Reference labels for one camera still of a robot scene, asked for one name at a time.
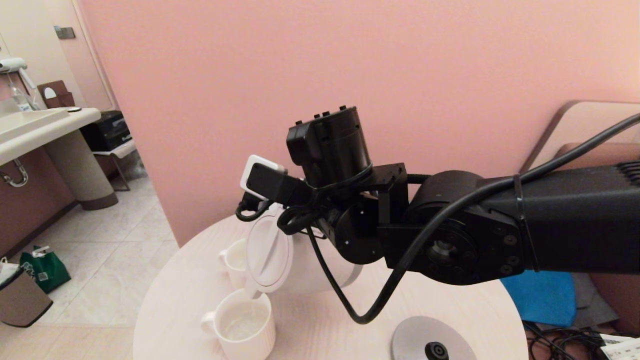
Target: tile floor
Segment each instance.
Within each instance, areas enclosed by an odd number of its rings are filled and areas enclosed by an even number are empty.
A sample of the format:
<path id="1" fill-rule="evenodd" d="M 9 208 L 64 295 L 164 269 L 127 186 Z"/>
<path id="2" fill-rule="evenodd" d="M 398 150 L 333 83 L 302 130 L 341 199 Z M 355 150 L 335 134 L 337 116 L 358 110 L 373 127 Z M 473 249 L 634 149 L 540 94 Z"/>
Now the tile floor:
<path id="1" fill-rule="evenodd" d="M 78 206 L 27 246 L 50 246 L 72 280 L 49 294 L 54 304 L 34 326 L 0 323 L 0 360 L 131 358 L 144 296 L 178 246 L 151 181 L 129 186 L 116 206 Z"/>

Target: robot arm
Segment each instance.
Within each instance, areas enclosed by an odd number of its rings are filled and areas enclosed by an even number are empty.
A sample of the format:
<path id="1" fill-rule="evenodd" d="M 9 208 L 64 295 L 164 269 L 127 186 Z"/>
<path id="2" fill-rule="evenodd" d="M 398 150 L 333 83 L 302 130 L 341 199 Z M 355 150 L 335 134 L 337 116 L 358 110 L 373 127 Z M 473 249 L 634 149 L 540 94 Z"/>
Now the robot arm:
<path id="1" fill-rule="evenodd" d="M 304 181 L 255 163 L 244 187 L 289 206 L 278 222 L 286 233 L 314 226 L 352 263 L 384 257 L 394 272 L 381 297 L 405 271 L 456 285 L 525 269 L 638 274 L 640 161 L 549 172 L 639 119 L 528 173 L 483 179 L 457 170 L 407 174 L 402 163 L 373 166 L 356 108 L 341 107 L 289 129 L 287 147 Z M 408 184 L 420 185 L 411 201 Z M 253 204 L 248 209 L 256 210 Z M 381 297 L 375 307 L 386 302 Z"/>

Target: green bag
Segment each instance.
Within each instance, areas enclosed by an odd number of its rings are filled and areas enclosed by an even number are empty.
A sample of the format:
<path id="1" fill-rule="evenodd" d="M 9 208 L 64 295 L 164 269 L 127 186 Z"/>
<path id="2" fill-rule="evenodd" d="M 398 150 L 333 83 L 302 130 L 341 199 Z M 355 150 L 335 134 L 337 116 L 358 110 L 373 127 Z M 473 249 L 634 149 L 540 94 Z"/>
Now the green bag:
<path id="1" fill-rule="evenodd" d="M 46 252 L 48 249 L 48 246 L 42 248 L 34 246 L 33 253 L 23 252 L 20 256 L 20 266 L 47 294 L 71 280 L 65 265 L 53 251 Z"/>

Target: blue towel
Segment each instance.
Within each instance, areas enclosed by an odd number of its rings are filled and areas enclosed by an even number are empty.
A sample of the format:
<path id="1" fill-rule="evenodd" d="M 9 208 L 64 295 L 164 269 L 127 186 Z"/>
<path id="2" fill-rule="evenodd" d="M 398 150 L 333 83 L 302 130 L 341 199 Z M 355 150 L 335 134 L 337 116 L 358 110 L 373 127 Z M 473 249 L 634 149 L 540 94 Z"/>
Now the blue towel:
<path id="1" fill-rule="evenodd" d="M 561 327 L 573 324 L 577 310 L 570 273 L 527 270 L 501 281 L 522 320 Z"/>

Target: wall baseboard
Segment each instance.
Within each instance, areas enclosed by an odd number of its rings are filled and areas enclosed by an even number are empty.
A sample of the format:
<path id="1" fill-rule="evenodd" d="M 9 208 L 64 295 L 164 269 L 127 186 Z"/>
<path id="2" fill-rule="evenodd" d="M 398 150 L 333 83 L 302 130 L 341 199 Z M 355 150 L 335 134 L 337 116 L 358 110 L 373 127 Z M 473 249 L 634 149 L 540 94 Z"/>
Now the wall baseboard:
<path id="1" fill-rule="evenodd" d="M 40 234 L 44 233 L 46 229 L 52 226 L 56 221 L 60 220 L 63 216 L 65 216 L 71 209 L 78 205 L 78 201 L 74 200 L 70 204 L 66 205 L 64 208 L 60 209 L 57 213 L 53 214 L 52 217 L 48 218 L 42 225 L 38 226 L 35 230 L 31 231 L 27 236 L 25 236 L 22 240 L 18 241 L 9 251 L 0 256 L 7 258 L 11 258 L 13 255 L 16 255 L 20 250 L 22 250 L 25 246 L 29 245 L 35 238 L 37 238 Z"/>

